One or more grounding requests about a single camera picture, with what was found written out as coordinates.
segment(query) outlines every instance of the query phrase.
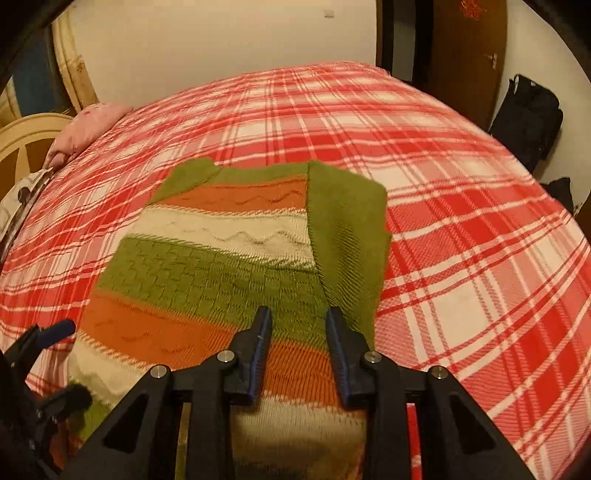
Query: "black bracket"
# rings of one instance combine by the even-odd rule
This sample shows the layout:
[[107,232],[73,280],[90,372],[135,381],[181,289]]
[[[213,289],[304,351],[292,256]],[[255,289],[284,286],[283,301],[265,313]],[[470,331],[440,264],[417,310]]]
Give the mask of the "black bracket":
[[407,403],[414,403],[424,480],[534,480],[509,441],[441,366],[420,372],[369,349],[337,307],[326,336],[341,403],[369,411],[364,480],[411,479]]

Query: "metal screw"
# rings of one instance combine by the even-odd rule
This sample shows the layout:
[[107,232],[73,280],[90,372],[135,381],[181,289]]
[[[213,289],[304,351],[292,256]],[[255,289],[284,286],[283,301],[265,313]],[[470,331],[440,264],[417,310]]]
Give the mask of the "metal screw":
[[236,356],[236,354],[234,352],[232,352],[231,350],[222,350],[221,352],[218,353],[217,359],[220,360],[220,362],[227,364],[228,362],[231,362],[232,360],[234,360],[235,356]]
[[438,380],[442,380],[449,375],[447,368],[442,367],[441,365],[437,365],[431,369],[431,375],[437,378]]
[[164,365],[154,365],[150,369],[150,375],[152,375],[154,378],[162,378],[167,372],[168,369]]
[[378,364],[382,361],[381,353],[370,351],[365,352],[363,357],[370,363],[370,364]]

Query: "green knit stripe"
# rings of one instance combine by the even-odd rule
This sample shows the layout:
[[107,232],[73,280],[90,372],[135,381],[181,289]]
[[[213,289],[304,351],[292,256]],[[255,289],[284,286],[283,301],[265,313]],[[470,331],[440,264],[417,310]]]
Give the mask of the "green knit stripe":
[[90,408],[82,415],[73,416],[68,427],[80,440],[85,442],[112,410],[106,403],[93,396]]
[[218,167],[209,157],[188,160],[174,168],[148,204],[179,195],[203,183],[249,184],[301,176],[308,163],[281,163],[263,168]]
[[391,239],[385,230],[386,191],[374,181],[312,161],[307,202],[310,241],[326,297],[373,345]]
[[314,271],[269,266],[202,247],[124,238],[98,288],[186,316],[248,328],[260,305],[274,338],[326,349],[327,301]]

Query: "plaid bedspread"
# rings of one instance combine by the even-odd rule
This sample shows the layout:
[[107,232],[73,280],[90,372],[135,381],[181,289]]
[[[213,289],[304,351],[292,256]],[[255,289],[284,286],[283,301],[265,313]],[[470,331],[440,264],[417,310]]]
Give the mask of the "plaid bedspread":
[[[125,117],[29,215],[0,276],[0,348],[34,323],[80,319],[140,208],[198,155],[244,167],[318,158],[382,183],[393,237],[377,349],[449,367],[537,478],[566,468],[591,430],[589,244],[494,139],[361,64],[245,74]],[[43,354],[33,388],[64,384],[71,347]],[[414,454],[418,467],[416,442]]]

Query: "striped sweater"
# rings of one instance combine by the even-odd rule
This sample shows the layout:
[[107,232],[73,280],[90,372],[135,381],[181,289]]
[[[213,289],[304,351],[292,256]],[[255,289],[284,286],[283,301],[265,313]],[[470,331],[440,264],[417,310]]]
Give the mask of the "striped sweater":
[[364,417],[339,407],[324,316],[340,306],[372,343],[385,207],[382,186],[317,161],[176,167],[91,292],[69,359],[94,398],[77,434],[85,440],[151,365],[199,364],[267,305],[262,400],[232,412],[238,478],[355,474]]

